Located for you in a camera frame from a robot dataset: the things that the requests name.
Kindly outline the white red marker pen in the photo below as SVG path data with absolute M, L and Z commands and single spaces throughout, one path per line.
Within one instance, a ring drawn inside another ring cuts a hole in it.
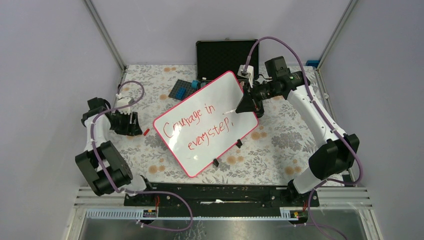
M 232 110 L 226 111 L 226 112 L 224 112 L 222 114 L 223 115 L 226 115 L 226 114 L 235 113 L 235 112 L 236 112 L 236 109 L 232 109 Z

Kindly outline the pink framed whiteboard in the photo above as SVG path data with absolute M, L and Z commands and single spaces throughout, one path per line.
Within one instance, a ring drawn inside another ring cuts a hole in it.
M 238 139 L 254 130 L 254 113 L 229 113 L 242 99 L 235 74 L 227 71 L 153 121 L 153 127 L 190 177 L 196 177 Z

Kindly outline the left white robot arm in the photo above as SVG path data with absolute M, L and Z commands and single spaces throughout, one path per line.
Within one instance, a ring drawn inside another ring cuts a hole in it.
M 123 97 L 118 100 L 120 109 L 117 109 L 106 99 L 95 97 L 88 100 L 89 110 L 82 115 L 87 141 L 75 163 L 97 196 L 111 194 L 133 180 L 129 165 L 108 139 L 110 131 L 130 137 L 143 134 L 138 112 L 129 106 L 133 102 L 133 98 Z

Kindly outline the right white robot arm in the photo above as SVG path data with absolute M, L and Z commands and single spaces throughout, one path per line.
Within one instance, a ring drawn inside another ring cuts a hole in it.
M 348 135 L 341 129 L 316 100 L 302 70 L 291 72 L 282 56 L 266 61 L 265 67 L 271 79 L 263 82 L 255 79 L 252 66 L 239 67 L 238 76 L 248 79 L 248 83 L 243 86 L 243 96 L 234 111 L 253 112 L 260 118 L 265 113 L 263 101 L 282 96 L 303 117 L 318 149 L 309 158 L 308 168 L 287 185 L 287 201 L 299 206 L 307 199 L 306 193 L 353 166 L 360 141 L 355 134 Z

